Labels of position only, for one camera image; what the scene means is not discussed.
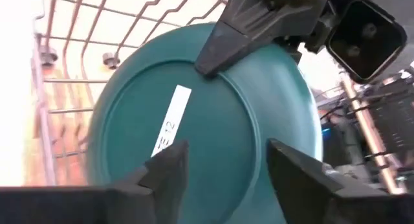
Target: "teal plate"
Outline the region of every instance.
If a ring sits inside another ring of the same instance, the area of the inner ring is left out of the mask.
[[[192,25],[163,34],[114,73],[91,121],[88,180],[110,183],[151,157],[181,85],[191,95],[175,137],[190,143],[179,223],[283,223],[267,175],[265,142],[274,137],[321,159],[314,99],[293,59],[277,45],[204,79],[194,61],[212,28]]]

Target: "dishwasher rack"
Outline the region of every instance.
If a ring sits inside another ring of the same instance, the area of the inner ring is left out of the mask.
[[[52,36],[52,26],[54,22],[54,13],[56,9],[56,3],[57,1],[65,1],[68,3],[74,4],[74,9],[72,12],[72,18],[70,23],[69,31],[66,35],[66,37],[61,36]],[[142,44],[146,43],[152,34],[154,34],[154,31],[157,29],[157,27],[160,24],[167,24],[167,25],[173,25],[174,27],[182,27],[182,25],[177,25],[174,23],[170,23],[167,21],[164,21],[165,18],[168,16],[168,14],[176,13],[182,9],[182,7],[189,1],[189,0],[182,0],[180,4],[176,8],[171,8],[166,10],[162,16],[159,19],[153,19],[150,17],[146,17],[145,11],[150,6],[155,6],[160,3],[161,0],[151,0],[146,1],[143,8],[139,11],[137,14],[131,14],[127,12],[121,12],[117,10],[113,10],[110,8],[106,8],[105,4],[107,0],[101,0],[100,5],[91,5],[88,3],[85,3],[83,0],[50,0],[50,11],[48,16],[46,14],[43,14],[42,16],[39,16],[36,18],[35,21],[47,17],[47,29],[46,32],[35,32],[35,49],[34,49],[34,56],[32,60],[32,74],[33,74],[33,80],[34,80],[34,88],[36,90],[38,104],[36,108],[36,115],[39,119],[39,138],[41,141],[41,150],[43,154],[43,167],[45,170],[45,183],[47,186],[56,186],[56,185],[71,185],[71,171],[69,168],[69,157],[77,157],[82,164],[84,163],[83,159],[83,153],[86,150],[86,143],[87,143],[87,134],[84,138],[80,138],[78,136],[79,130],[83,127],[82,126],[82,118],[83,114],[85,112],[91,112],[93,111],[93,106],[91,107],[80,107],[78,101],[76,100],[76,94],[75,90],[73,88],[74,84],[83,84],[85,86],[85,90],[87,93],[87,98],[89,99],[90,104],[94,104],[91,87],[90,84],[105,84],[107,80],[91,80],[88,79],[86,68],[84,64],[84,55],[85,51],[87,50],[87,47],[89,44],[99,44],[99,45],[111,45],[116,46],[117,49],[115,52],[108,52],[103,55],[103,64],[108,66],[110,69],[117,68],[118,64],[121,62],[119,59],[119,51],[123,47],[129,47],[132,49],[137,49],[140,47],[140,45],[127,45],[125,44],[128,36],[131,34],[133,29],[136,27],[137,24],[139,24],[140,19],[145,19],[148,21],[155,22],[155,26],[152,28],[150,33],[145,37],[145,40]],[[201,16],[194,16],[192,17],[186,25],[192,24],[197,19],[206,19],[219,5],[225,3],[226,0],[217,0],[215,4],[207,11],[205,14]],[[91,28],[89,30],[88,36],[86,39],[78,39],[74,38],[72,36],[76,20],[78,18],[78,14],[80,11],[81,6],[88,6],[91,8],[97,9],[97,13],[94,17],[94,21],[91,25]],[[134,17],[135,20],[133,21],[132,25],[130,26],[129,30],[125,34],[123,40],[120,43],[110,43],[110,42],[103,42],[103,41],[93,41],[91,40],[92,35],[94,33],[94,30],[96,28],[97,22],[101,16],[101,13],[103,11],[106,12],[112,12],[115,14],[123,15],[123,16],[130,16]],[[45,67],[50,67],[54,64],[54,62],[58,59],[57,52],[50,47],[50,40],[51,39],[61,39],[65,41],[63,50],[61,52],[62,57],[62,69],[63,69],[63,78],[57,79],[57,78],[45,78],[43,75],[43,69]],[[69,72],[68,72],[68,65],[67,65],[67,49],[70,42],[77,41],[82,42],[83,47],[82,51],[80,52],[80,71],[82,74],[82,78],[71,78]],[[65,109],[65,108],[57,108],[57,109],[50,109],[47,104],[47,94],[45,91],[45,84],[53,84],[54,90],[57,91],[56,84],[67,84],[67,91],[69,94],[69,99],[72,103],[72,109]],[[76,137],[76,145],[74,147],[74,151],[67,151],[68,146],[65,145],[64,138],[65,136],[65,128],[63,127],[61,129],[61,132],[57,135],[53,133],[53,129],[50,126],[50,117],[51,115],[62,115],[65,113],[73,113],[74,119],[77,124],[76,131],[75,131],[75,137]],[[56,143],[58,141],[62,140],[61,142],[61,153],[54,153],[53,148],[55,147]],[[63,159],[65,161],[64,163],[64,173],[65,173],[65,183],[59,183],[57,180],[57,170],[58,165],[56,164],[56,160]]]

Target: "wire tine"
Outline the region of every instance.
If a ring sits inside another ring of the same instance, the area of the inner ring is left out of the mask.
[[[66,152],[66,156],[64,156],[62,153],[57,153],[57,154],[55,154],[55,158],[60,159],[60,158],[63,158],[63,157],[70,157],[70,156],[75,156],[75,155],[83,154],[83,153],[85,153],[84,150],[81,151],[80,153],[77,152],[77,151]]]
[[[52,32],[52,24],[53,24],[53,17],[54,17],[54,9],[56,7],[56,0],[50,0],[50,10],[49,10],[49,18],[47,19],[47,31],[46,31],[46,50],[49,53],[49,40],[50,35]]]
[[[81,91],[80,91],[80,86],[79,85],[77,85],[76,86],[76,91],[77,91],[77,97],[76,97],[76,106],[77,107],[83,107],[83,105],[82,105],[82,98],[81,98]],[[76,141],[78,141],[78,134],[79,134],[79,131],[81,130],[81,127],[83,126],[83,118],[84,118],[84,116],[82,115],[82,112],[80,111],[80,112],[77,112],[76,113],[76,115],[77,115],[77,117],[78,117],[78,119],[77,119],[77,125],[76,125],[76,131],[75,131],[75,139],[76,139]]]
[[[76,18],[78,17],[79,9],[82,4],[82,1],[83,0],[76,0],[75,8],[72,13],[71,27],[69,28],[69,32],[66,36],[65,46],[63,47],[63,55],[66,55],[67,47],[69,46],[69,40],[71,39],[73,28],[75,27]]]
[[[67,2],[70,2],[70,3],[75,3],[75,1],[73,1],[73,0],[61,0],[61,1],[67,1]],[[81,3],[81,5],[91,7],[91,8],[99,8],[99,6],[97,6],[97,5],[92,5],[92,4],[88,4],[88,3]],[[129,17],[135,17],[136,16],[135,14],[132,14],[132,13],[113,10],[113,9],[110,9],[110,8],[103,8],[103,10],[109,11],[109,12],[112,12],[112,13],[115,13],[115,14],[122,14],[124,16],[129,16]],[[145,20],[148,20],[148,21],[153,21],[153,22],[157,21],[157,19],[152,18],[152,17],[141,16],[141,18],[145,19]],[[167,21],[163,21],[162,23],[167,24],[167,25],[171,25],[171,26],[175,26],[175,27],[181,27],[180,25],[178,25],[176,23],[170,23],[170,22],[167,22]]]
[[[81,53],[82,58],[83,58],[83,55],[85,54],[86,48],[88,47],[89,40],[91,40],[92,34],[95,30],[96,24],[98,23],[98,20],[99,20],[99,17],[101,15],[101,13],[102,13],[102,10],[104,9],[106,1],[107,0],[102,0],[101,4],[99,5],[98,12],[95,15],[95,18],[93,20],[91,29],[89,30],[89,33],[88,33],[88,37],[86,38],[85,44],[83,45],[83,49],[82,49],[82,53]]]
[[[221,4],[221,1],[217,1],[204,15],[199,17],[192,17],[186,25],[192,24],[196,19],[205,19],[207,16],[209,16],[219,5]]]
[[[91,107],[85,108],[72,108],[72,109],[56,109],[56,110],[49,110],[50,114],[62,114],[62,113],[79,113],[79,112],[86,112],[86,111],[93,111]]]
[[[78,124],[78,126],[76,126],[76,131],[75,131],[76,145],[75,145],[75,147],[76,147],[76,152],[78,152],[78,159],[83,164],[83,157],[82,157],[82,155],[80,155],[81,149],[80,149],[80,145],[79,145],[79,134],[80,134],[81,128],[82,128],[81,124]]]
[[[99,17],[102,13],[102,10],[104,9],[106,1],[107,0],[102,0],[101,4],[99,6],[98,12],[95,15],[95,19],[93,20],[91,29],[89,30],[88,37],[85,40],[85,44],[83,44],[82,53],[81,53],[81,56],[80,56],[81,57],[81,66],[80,67],[81,67],[81,74],[82,74],[83,79],[88,79],[86,71],[85,71],[85,64],[84,64],[84,61],[83,61],[83,56],[85,55],[85,51],[86,51],[86,48],[88,47],[89,40],[91,40],[93,31],[95,30],[96,24],[98,23]],[[94,105],[94,100],[93,100],[93,96],[92,96],[91,87],[89,86],[89,84],[86,84],[86,93],[88,95],[89,102],[93,106]]]
[[[38,95],[39,104],[39,118],[41,122],[40,132],[43,150],[43,166],[45,167],[46,184],[49,186],[56,185],[56,171],[53,160],[52,146],[50,140],[50,128],[46,107],[46,92],[43,86],[43,75],[40,63],[40,54],[38,50],[38,43],[34,40],[35,45],[33,48],[33,68],[32,73],[35,79],[35,88]]]
[[[160,1],[161,0],[153,0],[153,1],[147,1],[147,2],[145,2],[145,4],[142,7],[141,11],[136,15],[135,20],[132,23],[131,27],[129,27],[129,30],[128,30],[127,34],[124,36],[123,40],[118,45],[118,48],[116,49],[116,52],[115,52],[115,59],[118,59],[119,50],[124,46],[124,43],[125,43],[125,41],[127,41],[128,36],[130,35],[130,33],[132,32],[132,30],[134,29],[136,23],[138,23],[138,20],[142,18],[142,15],[147,10],[147,8],[149,6],[155,6],[155,5],[157,5],[158,3],[160,3]]]
[[[107,80],[86,80],[86,79],[43,79],[45,83],[68,83],[68,84],[105,84]]]
[[[43,17],[45,17],[45,0],[41,0],[41,11],[41,14],[34,18],[35,20],[43,19]]]
[[[81,146],[81,145],[85,144],[86,142],[88,142],[88,136],[87,135],[82,140],[80,140],[78,142],[78,144],[79,144],[79,146]]]
[[[71,27],[69,28],[68,34],[66,36],[65,46],[63,47],[63,61],[62,61],[63,63],[62,63],[62,66],[63,66],[63,73],[64,73],[66,79],[70,79],[69,72],[68,72],[68,69],[67,69],[67,59],[66,59],[67,48],[68,48],[69,42],[71,40],[71,36],[72,36],[72,33],[73,33],[74,26],[76,24],[76,19],[78,17],[79,9],[80,9],[80,6],[82,4],[82,1],[83,0],[76,0],[76,4],[75,4],[75,7],[74,7],[74,10],[73,10],[73,13],[72,13]],[[68,88],[69,96],[71,98],[72,106],[76,108],[77,107],[76,101],[75,101],[76,97],[74,95],[72,84],[67,84],[67,88]],[[59,111],[57,113],[75,113],[75,122],[76,123],[79,123],[80,119],[81,119],[79,111]]]
[[[66,125],[63,125],[61,132],[60,132],[60,142],[62,145],[62,155],[65,161],[65,180],[66,180],[66,185],[67,185],[69,181],[71,181],[71,171],[69,170],[69,159],[67,158],[67,154],[66,154],[65,134],[66,134]]]
[[[48,123],[51,123],[52,122],[52,120],[50,119],[50,115],[47,115],[47,122]],[[51,146],[53,148],[56,148],[56,143],[58,143],[59,140],[61,140],[61,137],[60,136],[62,136],[64,134],[64,133],[62,133],[63,129],[61,130],[61,133],[57,137],[56,134],[55,134],[55,129],[50,128],[49,126],[47,126],[48,129],[49,129],[49,134],[50,134],[50,136],[53,136],[53,139],[50,140],[50,143],[51,143]],[[54,168],[55,172],[57,172],[58,171],[58,169],[57,169],[58,163],[57,163],[56,157],[53,157],[53,163],[54,163],[53,164],[53,168]],[[58,175],[55,174],[54,176],[55,176],[55,180],[56,180],[56,185],[58,185],[58,183],[59,183],[59,181],[58,181]]]
[[[154,33],[155,29],[157,29],[157,27],[161,24],[162,20],[164,20],[164,18],[166,18],[168,14],[170,14],[170,13],[176,13],[176,12],[180,11],[180,9],[187,3],[187,1],[188,0],[182,0],[181,3],[176,8],[169,9],[169,10],[165,11],[164,14],[161,16],[161,18],[157,21],[157,23],[155,23],[155,26],[152,28],[151,32],[149,32],[149,34],[144,39],[144,41],[142,42],[142,44],[145,44],[148,41],[148,39]]]
[[[39,33],[35,33],[34,36],[35,36],[35,41],[38,44],[38,49],[39,49],[40,48],[41,39],[42,39],[42,35],[39,34]]]
[[[61,97],[63,97],[63,94],[61,93],[61,90],[59,89],[57,84],[53,84],[53,90],[56,94],[56,96],[58,97],[56,100],[56,105],[58,108],[64,108],[65,104],[61,101]],[[62,123],[62,127],[61,127],[61,131],[60,131],[60,135],[59,135],[59,141],[61,142],[61,147],[62,147],[62,154],[64,155],[64,162],[65,162],[65,182],[67,185],[69,183],[69,181],[71,180],[71,172],[69,170],[69,160],[66,157],[66,142],[65,142],[65,134],[67,132],[67,128],[66,128],[66,124],[65,124],[65,115],[62,113],[62,115],[59,116],[59,120],[60,123]]]

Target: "white label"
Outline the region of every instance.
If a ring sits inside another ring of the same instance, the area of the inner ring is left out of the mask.
[[[160,134],[158,134],[157,142],[153,153],[154,156],[161,152],[163,149],[171,146],[174,142],[175,135],[179,129],[182,115],[187,106],[188,99],[190,98],[191,89],[178,85],[175,88],[173,98],[169,103],[166,117],[162,123]]]

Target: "metal bolt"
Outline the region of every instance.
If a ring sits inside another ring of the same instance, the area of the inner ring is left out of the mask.
[[[39,52],[41,64],[45,67],[54,65],[55,61],[58,60],[58,54],[56,53],[56,50],[54,50],[51,47],[46,47],[45,45],[42,45],[39,48]]]
[[[357,46],[350,46],[348,48],[347,54],[350,57],[357,57],[360,55],[361,49]]]
[[[372,39],[376,34],[376,26],[373,23],[368,23],[362,28],[362,37],[364,39]]]
[[[407,180],[407,177],[405,177],[405,176],[398,176],[397,178],[395,178],[395,180],[397,182],[404,182],[404,181]]]
[[[116,69],[120,63],[119,58],[117,58],[113,53],[107,52],[103,54],[103,64],[108,66],[110,69]]]

